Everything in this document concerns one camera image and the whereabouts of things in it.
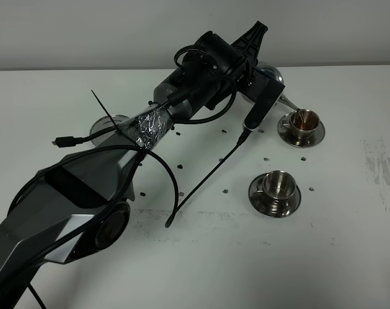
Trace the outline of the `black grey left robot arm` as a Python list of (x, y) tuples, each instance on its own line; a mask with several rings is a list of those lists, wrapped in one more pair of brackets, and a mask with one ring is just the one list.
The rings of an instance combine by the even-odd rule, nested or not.
[(17, 304), (43, 264), (90, 256), (122, 235), (135, 172), (173, 126), (197, 125), (201, 108), (231, 106), (241, 93), (253, 106), (237, 143), (259, 127), (284, 89), (257, 66), (267, 29), (256, 22), (233, 43), (206, 32), (175, 54), (176, 69), (142, 113), (102, 129), (101, 144), (38, 171), (19, 190), (0, 224), (0, 308)]

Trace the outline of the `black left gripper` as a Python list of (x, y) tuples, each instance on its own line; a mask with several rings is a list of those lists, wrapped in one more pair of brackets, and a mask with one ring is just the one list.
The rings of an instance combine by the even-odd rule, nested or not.
[(234, 98), (245, 87), (252, 67), (258, 65), (258, 53), (268, 28), (256, 22), (233, 43), (209, 31), (194, 44), (194, 106), (217, 106)]

